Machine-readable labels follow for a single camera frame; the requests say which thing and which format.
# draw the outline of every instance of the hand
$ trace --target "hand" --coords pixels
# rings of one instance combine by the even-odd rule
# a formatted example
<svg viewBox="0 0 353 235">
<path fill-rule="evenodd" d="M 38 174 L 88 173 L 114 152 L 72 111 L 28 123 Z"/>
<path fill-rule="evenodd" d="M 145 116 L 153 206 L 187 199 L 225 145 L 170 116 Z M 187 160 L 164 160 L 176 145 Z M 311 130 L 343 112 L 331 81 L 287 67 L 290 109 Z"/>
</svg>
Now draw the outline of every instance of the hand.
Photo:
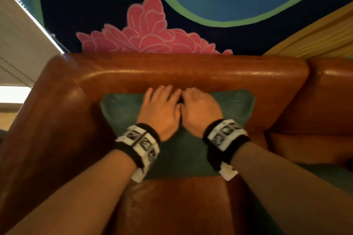
<svg viewBox="0 0 353 235">
<path fill-rule="evenodd" d="M 180 104 L 177 105 L 177 102 L 181 89 L 177 89 L 168 100 L 172 88 L 172 86 L 160 86 L 152 97 L 153 89 L 149 88 L 137 117 L 137 123 L 151 126 L 162 142 L 170 139 L 179 128 Z"/>
<path fill-rule="evenodd" d="M 217 101 L 197 88 L 183 91 L 184 105 L 181 105 L 183 127 L 198 138 L 203 137 L 205 129 L 214 121 L 223 119 Z"/>
</svg>

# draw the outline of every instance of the pink flower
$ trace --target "pink flower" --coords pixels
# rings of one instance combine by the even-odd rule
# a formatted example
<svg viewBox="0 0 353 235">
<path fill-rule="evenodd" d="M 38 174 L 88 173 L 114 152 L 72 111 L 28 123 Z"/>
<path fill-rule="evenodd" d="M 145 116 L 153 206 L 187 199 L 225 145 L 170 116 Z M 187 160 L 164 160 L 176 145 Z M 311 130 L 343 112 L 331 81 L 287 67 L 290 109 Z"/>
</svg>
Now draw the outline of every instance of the pink flower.
<svg viewBox="0 0 353 235">
<path fill-rule="evenodd" d="M 120 31 L 105 24 L 102 32 L 90 35 L 76 33 L 82 42 L 83 52 L 152 52 L 186 54 L 220 54 L 214 43 L 209 44 L 194 32 L 167 29 L 167 21 L 161 0 L 145 0 L 142 5 L 133 4 L 127 10 L 127 26 Z M 232 55 L 225 50 L 224 55 Z"/>
</svg>

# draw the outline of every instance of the person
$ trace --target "person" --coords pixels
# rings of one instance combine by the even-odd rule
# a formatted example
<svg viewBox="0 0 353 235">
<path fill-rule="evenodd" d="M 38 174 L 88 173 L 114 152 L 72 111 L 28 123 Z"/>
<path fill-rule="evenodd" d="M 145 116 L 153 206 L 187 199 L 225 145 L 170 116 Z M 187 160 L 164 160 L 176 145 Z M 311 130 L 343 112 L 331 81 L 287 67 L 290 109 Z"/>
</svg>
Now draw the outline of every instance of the person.
<svg viewBox="0 0 353 235">
<path fill-rule="evenodd" d="M 184 104 L 178 104 L 180 95 Z M 215 138 L 220 126 L 233 123 L 228 126 L 231 131 L 225 132 L 226 138 L 238 135 L 233 135 L 232 141 L 208 141 L 207 147 L 212 149 L 208 155 L 220 156 L 222 162 L 239 172 L 285 234 L 353 233 L 353 200 L 348 194 L 250 142 L 235 121 L 224 123 L 220 106 L 211 95 L 196 88 L 172 93 L 171 86 L 160 86 L 154 93 L 148 89 L 137 125 L 119 137 L 116 149 L 58 189 L 7 234 L 101 234 L 131 177 L 138 170 L 147 171 L 146 164 L 152 164 L 158 155 L 159 140 L 170 139 L 179 128 L 180 117 L 188 132 L 204 140 Z M 129 151 L 133 146 L 128 144 L 136 138 L 131 136 L 132 130 L 144 128 L 150 133 L 146 129 L 137 133 L 139 138 L 149 137 L 148 152 L 153 149 L 154 154 L 142 154 L 139 159 Z M 227 148 L 220 150 L 225 141 L 234 152 L 232 156 Z M 219 168 L 217 157 L 208 158 L 214 168 Z"/>
</svg>

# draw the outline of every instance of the sofa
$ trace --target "sofa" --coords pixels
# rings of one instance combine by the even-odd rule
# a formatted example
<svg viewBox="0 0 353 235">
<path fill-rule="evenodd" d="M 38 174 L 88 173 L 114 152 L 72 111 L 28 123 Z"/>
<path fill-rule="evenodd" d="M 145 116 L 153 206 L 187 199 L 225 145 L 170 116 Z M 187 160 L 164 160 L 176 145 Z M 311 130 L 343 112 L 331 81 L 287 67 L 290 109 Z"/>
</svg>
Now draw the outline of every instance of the sofa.
<svg viewBox="0 0 353 235">
<path fill-rule="evenodd" d="M 53 57 L 0 147 L 0 234 L 98 161 L 115 136 L 99 102 L 148 87 L 248 89 L 250 139 L 292 162 L 353 157 L 353 60 L 315 57 L 69 54 Z M 240 175 L 131 182 L 105 234 L 251 234 L 251 192 Z"/>
</svg>

